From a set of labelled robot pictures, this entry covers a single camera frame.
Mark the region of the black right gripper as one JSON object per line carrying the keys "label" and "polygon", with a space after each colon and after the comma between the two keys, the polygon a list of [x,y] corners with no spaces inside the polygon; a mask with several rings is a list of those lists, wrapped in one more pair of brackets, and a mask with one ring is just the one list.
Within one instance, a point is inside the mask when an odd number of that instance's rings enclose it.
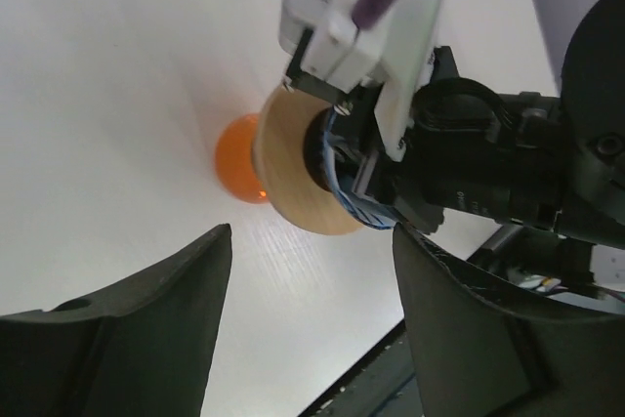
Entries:
{"label": "black right gripper", "polygon": [[453,209],[607,246],[624,226],[576,194],[576,149],[556,98],[499,95],[459,75],[452,51],[436,48],[430,81],[413,97],[405,153],[385,153],[374,116],[379,88],[357,88],[353,113],[336,120],[339,170],[352,191],[425,234]]}

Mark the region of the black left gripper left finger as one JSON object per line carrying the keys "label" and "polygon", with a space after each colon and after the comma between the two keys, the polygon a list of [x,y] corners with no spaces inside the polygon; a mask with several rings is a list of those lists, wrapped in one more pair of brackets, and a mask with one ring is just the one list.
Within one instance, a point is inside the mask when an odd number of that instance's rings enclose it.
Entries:
{"label": "black left gripper left finger", "polygon": [[1,319],[5,416],[197,416],[231,268],[219,225],[50,311]]}

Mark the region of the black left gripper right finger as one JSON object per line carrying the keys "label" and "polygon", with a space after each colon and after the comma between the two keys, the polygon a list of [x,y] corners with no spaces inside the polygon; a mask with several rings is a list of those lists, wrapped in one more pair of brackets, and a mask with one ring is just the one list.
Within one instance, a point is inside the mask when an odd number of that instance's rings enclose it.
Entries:
{"label": "black left gripper right finger", "polygon": [[547,299],[393,233],[399,295],[429,416],[620,416],[624,318]]}

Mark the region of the blue glass dripper cone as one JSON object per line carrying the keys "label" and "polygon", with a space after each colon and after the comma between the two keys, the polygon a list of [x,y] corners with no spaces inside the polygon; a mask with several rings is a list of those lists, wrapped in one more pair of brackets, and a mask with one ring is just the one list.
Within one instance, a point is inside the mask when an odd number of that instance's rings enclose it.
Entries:
{"label": "blue glass dripper cone", "polygon": [[337,116],[338,113],[331,106],[321,124],[321,172],[324,182],[339,205],[361,225],[376,230],[393,229],[398,219],[392,211],[377,202],[357,196],[352,191],[355,177],[346,170],[339,170],[338,149],[329,142],[330,129]]}

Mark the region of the orange glass flask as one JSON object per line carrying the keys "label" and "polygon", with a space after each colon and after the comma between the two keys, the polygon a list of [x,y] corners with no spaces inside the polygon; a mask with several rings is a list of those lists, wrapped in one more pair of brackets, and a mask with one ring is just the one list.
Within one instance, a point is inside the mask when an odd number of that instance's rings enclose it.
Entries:
{"label": "orange glass flask", "polygon": [[268,201],[252,162],[258,121],[257,113],[232,120],[220,135],[214,152],[214,168],[222,186],[236,199],[250,204]]}

